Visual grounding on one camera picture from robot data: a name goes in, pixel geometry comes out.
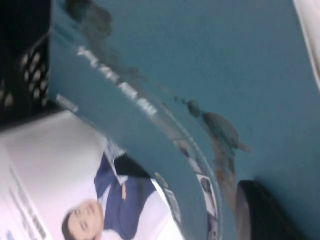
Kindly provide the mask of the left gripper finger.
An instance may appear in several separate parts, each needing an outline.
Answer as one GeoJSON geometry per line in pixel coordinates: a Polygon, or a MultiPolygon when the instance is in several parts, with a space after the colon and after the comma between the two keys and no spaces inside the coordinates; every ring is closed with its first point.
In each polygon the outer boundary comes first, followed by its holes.
{"type": "Polygon", "coordinates": [[[318,240],[320,186],[304,184],[273,196],[255,180],[241,180],[235,197],[239,240],[318,240]]]}

